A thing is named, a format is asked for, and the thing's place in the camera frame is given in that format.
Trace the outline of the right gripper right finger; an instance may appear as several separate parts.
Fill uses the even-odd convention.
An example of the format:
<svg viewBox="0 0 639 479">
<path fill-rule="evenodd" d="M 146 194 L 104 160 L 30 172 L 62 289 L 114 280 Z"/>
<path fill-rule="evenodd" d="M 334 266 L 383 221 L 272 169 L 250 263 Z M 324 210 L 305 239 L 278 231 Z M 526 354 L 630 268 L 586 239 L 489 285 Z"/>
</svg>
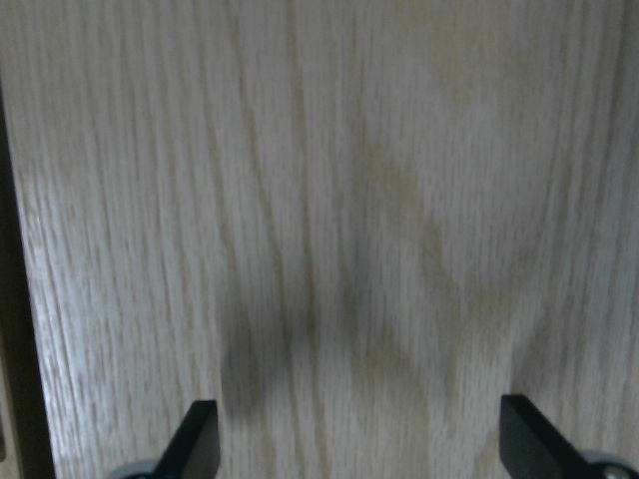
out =
<svg viewBox="0 0 639 479">
<path fill-rule="evenodd" d="M 523 394 L 500 398 L 499 458 L 511 478 L 636 478 L 638 468 L 597 451 L 580 451 Z"/>
</svg>

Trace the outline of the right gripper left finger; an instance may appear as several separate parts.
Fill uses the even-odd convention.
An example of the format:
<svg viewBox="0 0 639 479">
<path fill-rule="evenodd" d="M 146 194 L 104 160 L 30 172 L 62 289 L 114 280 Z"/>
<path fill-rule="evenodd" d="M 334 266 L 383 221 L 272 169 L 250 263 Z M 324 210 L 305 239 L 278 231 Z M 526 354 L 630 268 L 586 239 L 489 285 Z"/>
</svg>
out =
<svg viewBox="0 0 639 479">
<path fill-rule="evenodd" d="M 221 465 L 218 404 L 194 401 L 158 460 L 140 460 L 108 478 L 216 478 Z"/>
</svg>

